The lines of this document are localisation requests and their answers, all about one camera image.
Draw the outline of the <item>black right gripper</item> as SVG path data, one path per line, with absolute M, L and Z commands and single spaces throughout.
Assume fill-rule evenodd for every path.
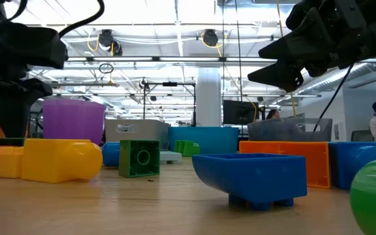
M 376 1 L 306 1 L 307 13 L 298 28 L 260 49 L 265 59 L 327 58 L 305 68 L 312 77 L 329 68 L 344 69 L 352 63 L 376 57 Z M 286 92 L 304 82 L 303 66 L 291 61 L 276 63 L 247 75 L 248 80 L 275 86 Z

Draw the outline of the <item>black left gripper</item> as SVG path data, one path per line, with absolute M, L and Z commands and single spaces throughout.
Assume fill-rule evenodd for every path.
M 0 64 L 36 65 L 62 69 L 67 49 L 58 32 L 0 20 Z M 7 138 L 26 136 L 31 106 L 52 95 L 52 87 L 32 78 L 0 85 L 0 128 Z

